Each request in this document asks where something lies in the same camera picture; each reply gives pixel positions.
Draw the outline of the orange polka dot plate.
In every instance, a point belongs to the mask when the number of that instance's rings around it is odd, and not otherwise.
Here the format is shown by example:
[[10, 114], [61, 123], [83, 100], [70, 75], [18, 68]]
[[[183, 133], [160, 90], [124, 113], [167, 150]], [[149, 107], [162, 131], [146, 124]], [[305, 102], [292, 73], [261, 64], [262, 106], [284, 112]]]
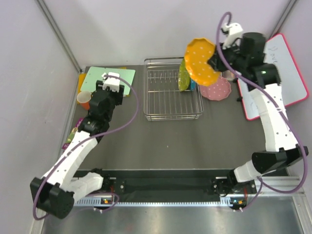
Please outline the orange polka dot plate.
[[220, 72], [207, 63], [214, 52], [215, 44], [206, 38], [195, 38], [186, 47], [185, 68], [198, 85], [210, 86], [216, 83], [220, 76]]

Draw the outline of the blue polka dot plate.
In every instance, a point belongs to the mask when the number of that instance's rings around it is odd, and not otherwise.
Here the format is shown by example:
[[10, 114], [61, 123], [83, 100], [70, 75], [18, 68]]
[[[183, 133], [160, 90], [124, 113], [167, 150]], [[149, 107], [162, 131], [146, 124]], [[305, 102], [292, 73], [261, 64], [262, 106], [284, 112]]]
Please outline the blue polka dot plate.
[[190, 90], [194, 90], [196, 88], [196, 86], [197, 86], [197, 83], [194, 80], [191, 79], [191, 81], [190, 81]]

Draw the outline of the green polka dot plate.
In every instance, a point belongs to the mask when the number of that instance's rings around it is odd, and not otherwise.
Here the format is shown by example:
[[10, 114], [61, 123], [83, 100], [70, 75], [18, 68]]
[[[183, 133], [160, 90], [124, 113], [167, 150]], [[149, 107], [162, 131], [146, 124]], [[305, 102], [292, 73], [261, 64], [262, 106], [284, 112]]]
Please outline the green polka dot plate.
[[190, 86], [190, 76], [185, 67], [185, 59], [181, 61], [178, 72], [178, 89], [183, 92], [186, 91]]

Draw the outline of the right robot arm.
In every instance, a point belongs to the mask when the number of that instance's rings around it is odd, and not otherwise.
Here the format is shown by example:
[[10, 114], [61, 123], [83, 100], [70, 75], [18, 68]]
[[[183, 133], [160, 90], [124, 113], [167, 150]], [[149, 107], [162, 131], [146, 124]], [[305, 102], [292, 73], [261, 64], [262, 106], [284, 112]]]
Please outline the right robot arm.
[[218, 41], [214, 55], [207, 61], [215, 71], [229, 70], [247, 84], [265, 134], [265, 150], [254, 152], [251, 160], [228, 173], [227, 185], [233, 193], [239, 193], [247, 182], [257, 177], [301, 160], [304, 173], [298, 188], [304, 184], [308, 172], [308, 148], [288, 121], [278, 69], [265, 62], [265, 45], [261, 33], [244, 33], [235, 36], [230, 45]]

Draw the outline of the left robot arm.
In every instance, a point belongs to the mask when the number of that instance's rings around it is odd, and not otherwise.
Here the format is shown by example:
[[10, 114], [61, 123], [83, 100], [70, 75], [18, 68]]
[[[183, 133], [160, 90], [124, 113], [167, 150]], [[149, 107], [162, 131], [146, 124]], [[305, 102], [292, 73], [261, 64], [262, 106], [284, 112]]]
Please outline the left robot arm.
[[116, 78], [96, 81], [88, 113], [70, 145], [48, 172], [30, 183], [34, 213], [41, 209], [64, 219], [75, 202], [96, 190], [102, 194], [109, 191], [111, 182], [99, 170], [92, 170], [76, 181], [72, 179], [87, 155], [101, 141], [102, 133], [109, 129], [114, 108], [122, 104], [123, 92], [124, 85]]

